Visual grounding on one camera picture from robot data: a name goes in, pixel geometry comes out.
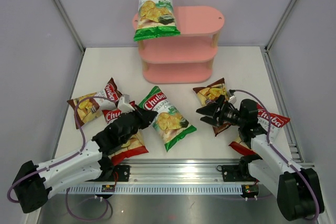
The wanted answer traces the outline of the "green chips bag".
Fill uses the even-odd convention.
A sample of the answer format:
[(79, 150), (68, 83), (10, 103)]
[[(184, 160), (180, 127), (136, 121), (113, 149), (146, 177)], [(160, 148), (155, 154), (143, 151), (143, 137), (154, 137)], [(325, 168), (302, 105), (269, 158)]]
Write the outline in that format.
[(179, 112), (158, 86), (152, 88), (139, 107), (158, 113), (152, 126), (162, 138), (166, 151), (196, 131), (196, 127)]
[(173, 0), (139, 0), (134, 41), (179, 36)]

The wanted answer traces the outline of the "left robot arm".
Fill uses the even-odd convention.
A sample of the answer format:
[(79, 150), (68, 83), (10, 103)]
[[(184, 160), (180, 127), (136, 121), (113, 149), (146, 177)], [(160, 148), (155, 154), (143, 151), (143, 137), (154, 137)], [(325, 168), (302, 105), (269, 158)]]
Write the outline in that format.
[(149, 127), (156, 116), (156, 111), (135, 106), (132, 111), (120, 114), (80, 150), (39, 164), (25, 162), (12, 183), (11, 189), (17, 197), (14, 202), (28, 214), (42, 207), (55, 194), (76, 184), (109, 180), (114, 168), (109, 157), (138, 130)]

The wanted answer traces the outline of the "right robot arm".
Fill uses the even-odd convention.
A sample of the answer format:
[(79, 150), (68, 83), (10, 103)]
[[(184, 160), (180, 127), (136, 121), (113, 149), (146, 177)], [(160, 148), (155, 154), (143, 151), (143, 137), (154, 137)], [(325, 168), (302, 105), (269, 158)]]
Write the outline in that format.
[(240, 139), (254, 152), (240, 159), (239, 176), (244, 180), (255, 178), (266, 186), (285, 219), (316, 221), (325, 210), (318, 174), (285, 156), (271, 141), (270, 129), (258, 123), (258, 108), (263, 107), (254, 95), (243, 99), (238, 109), (220, 95), (196, 112), (211, 126), (228, 122), (238, 127)]

